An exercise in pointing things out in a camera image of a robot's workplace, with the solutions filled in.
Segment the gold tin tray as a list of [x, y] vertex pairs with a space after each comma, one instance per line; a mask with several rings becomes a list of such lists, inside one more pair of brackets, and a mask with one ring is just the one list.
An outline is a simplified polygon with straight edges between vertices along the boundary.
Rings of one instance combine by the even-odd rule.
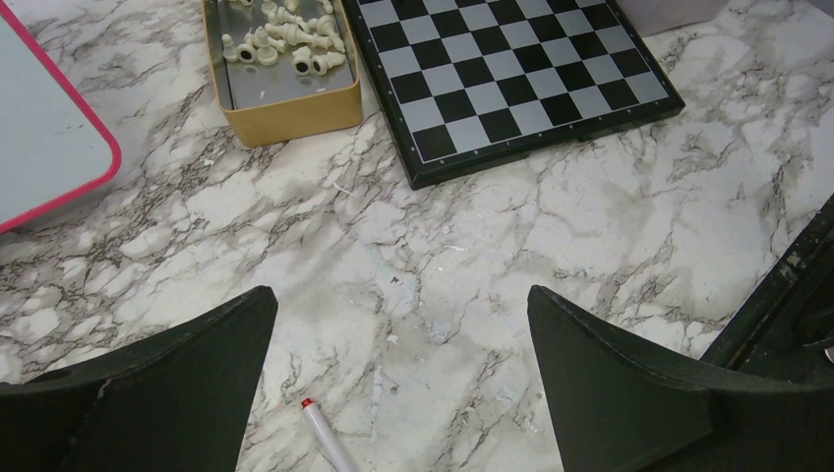
[[346, 42], [347, 62], [320, 77], [296, 75], [289, 53], [270, 67], [226, 63], [221, 58], [221, 22], [232, 22], [237, 40], [242, 38], [246, 25], [243, 14], [221, 9], [225, 2], [203, 4], [206, 44], [219, 108], [244, 146], [254, 148], [303, 138], [353, 127], [362, 121], [360, 63], [344, 2], [331, 1]]

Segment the black and silver chessboard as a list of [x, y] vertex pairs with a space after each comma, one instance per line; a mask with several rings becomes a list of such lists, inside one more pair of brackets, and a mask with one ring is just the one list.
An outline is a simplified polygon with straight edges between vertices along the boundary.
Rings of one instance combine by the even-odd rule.
[[413, 189], [685, 106], [613, 1], [359, 0], [343, 8]]

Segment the pink tin tray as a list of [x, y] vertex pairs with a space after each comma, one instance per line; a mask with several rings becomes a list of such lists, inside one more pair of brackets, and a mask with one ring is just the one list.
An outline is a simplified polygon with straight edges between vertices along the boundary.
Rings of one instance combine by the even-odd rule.
[[617, 0], [641, 37], [715, 19], [729, 0]]

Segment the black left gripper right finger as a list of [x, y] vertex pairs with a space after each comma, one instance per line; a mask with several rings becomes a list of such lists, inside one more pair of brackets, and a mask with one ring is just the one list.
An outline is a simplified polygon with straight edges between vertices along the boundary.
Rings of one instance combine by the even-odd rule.
[[565, 470], [832, 469], [832, 383], [689, 358], [539, 285], [527, 315]]

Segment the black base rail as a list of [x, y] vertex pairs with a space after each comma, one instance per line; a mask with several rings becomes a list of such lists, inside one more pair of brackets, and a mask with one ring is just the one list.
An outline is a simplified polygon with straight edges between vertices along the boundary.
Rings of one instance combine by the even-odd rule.
[[700, 357], [792, 384], [831, 383], [833, 362], [803, 346], [800, 324], [833, 307], [833, 200], [813, 216]]

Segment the pink framed whiteboard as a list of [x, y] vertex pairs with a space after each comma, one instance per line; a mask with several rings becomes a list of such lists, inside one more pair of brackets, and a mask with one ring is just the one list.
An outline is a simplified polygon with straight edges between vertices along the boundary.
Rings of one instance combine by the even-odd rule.
[[1, 230], [113, 179], [115, 137], [7, 4], [1, 6]]

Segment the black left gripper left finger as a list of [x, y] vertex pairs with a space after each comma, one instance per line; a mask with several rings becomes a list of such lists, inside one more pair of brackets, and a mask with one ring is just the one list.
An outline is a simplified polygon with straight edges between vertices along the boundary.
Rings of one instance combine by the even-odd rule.
[[232, 471], [278, 303], [255, 287], [186, 323], [1, 386], [5, 471]]

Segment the pile of white chess pieces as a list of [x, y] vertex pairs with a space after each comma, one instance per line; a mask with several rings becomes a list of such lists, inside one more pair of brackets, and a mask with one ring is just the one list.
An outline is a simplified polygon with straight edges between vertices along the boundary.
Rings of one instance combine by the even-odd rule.
[[221, 22], [221, 58], [228, 64], [270, 67], [289, 53], [296, 75], [320, 77], [347, 62], [331, 1], [226, 1], [221, 9], [243, 14], [246, 25], [237, 40], [232, 22]]

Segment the white and red marker pen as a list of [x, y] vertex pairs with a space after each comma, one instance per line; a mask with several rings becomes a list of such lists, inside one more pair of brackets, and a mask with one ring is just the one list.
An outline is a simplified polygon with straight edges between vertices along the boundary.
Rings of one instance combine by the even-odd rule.
[[327, 419], [312, 398], [301, 401], [302, 412], [313, 428], [329, 461], [337, 472], [356, 472], [357, 469]]

